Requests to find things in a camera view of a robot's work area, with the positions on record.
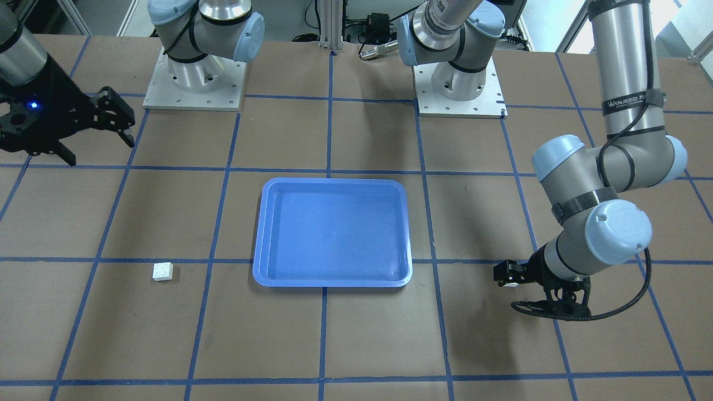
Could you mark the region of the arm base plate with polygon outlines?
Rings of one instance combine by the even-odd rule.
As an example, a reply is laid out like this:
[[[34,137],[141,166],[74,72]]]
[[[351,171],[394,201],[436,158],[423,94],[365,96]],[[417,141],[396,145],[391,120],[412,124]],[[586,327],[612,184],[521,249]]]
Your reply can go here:
[[[178,63],[160,53],[146,89],[146,109],[239,111],[248,64],[208,55]]]
[[[504,119],[509,115],[494,59],[476,73],[450,63],[413,66],[418,114],[423,117]]]

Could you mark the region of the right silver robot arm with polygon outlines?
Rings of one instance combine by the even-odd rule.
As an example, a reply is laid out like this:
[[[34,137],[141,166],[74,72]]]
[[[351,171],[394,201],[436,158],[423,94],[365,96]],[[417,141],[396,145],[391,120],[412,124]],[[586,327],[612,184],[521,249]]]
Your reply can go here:
[[[150,1],[151,23],[181,89],[203,91],[221,76],[218,58],[249,63],[260,51],[265,22],[250,1]],[[74,167],[76,156],[62,143],[86,129],[109,130],[130,148],[135,114],[109,86],[88,96],[56,60],[2,5],[2,150],[58,155]]]

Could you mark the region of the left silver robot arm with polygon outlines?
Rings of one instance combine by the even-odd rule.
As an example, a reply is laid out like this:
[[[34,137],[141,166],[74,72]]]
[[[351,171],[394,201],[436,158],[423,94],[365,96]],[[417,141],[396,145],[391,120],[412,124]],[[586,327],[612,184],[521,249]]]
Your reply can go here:
[[[606,124],[606,142],[587,148],[576,135],[540,146],[533,169],[562,232],[527,262],[492,269],[500,287],[535,282],[545,300],[512,302],[525,315],[595,321],[626,311],[649,289],[652,224],[628,190],[667,183],[687,167],[682,142],[667,133],[649,1],[590,1]],[[487,1],[425,1],[397,23],[399,55],[407,66],[435,63],[442,96],[470,101],[485,82],[486,64],[504,31],[504,15]],[[626,304],[594,315],[590,279],[643,253],[642,288]]]

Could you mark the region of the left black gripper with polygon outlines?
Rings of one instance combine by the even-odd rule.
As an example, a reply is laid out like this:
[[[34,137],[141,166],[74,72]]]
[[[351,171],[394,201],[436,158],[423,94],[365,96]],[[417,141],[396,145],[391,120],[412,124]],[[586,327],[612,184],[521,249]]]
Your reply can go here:
[[[530,277],[541,284],[546,299],[537,302],[519,301],[519,312],[544,318],[589,318],[590,277],[564,280],[551,270],[545,259],[545,248],[532,254],[520,264],[512,260],[499,262],[492,268],[492,279],[499,287],[517,287],[530,283]]]

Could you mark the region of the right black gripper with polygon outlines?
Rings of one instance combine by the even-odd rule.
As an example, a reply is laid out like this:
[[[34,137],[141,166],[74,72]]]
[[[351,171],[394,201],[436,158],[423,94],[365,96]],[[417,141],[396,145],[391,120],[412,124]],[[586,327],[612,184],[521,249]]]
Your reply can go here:
[[[12,87],[2,81],[2,101],[9,104],[1,119],[1,148],[7,152],[56,155],[75,167],[76,155],[61,140],[92,128],[111,130],[135,147],[129,133],[136,123],[132,107],[111,87],[86,96],[52,56],[28,83]]]

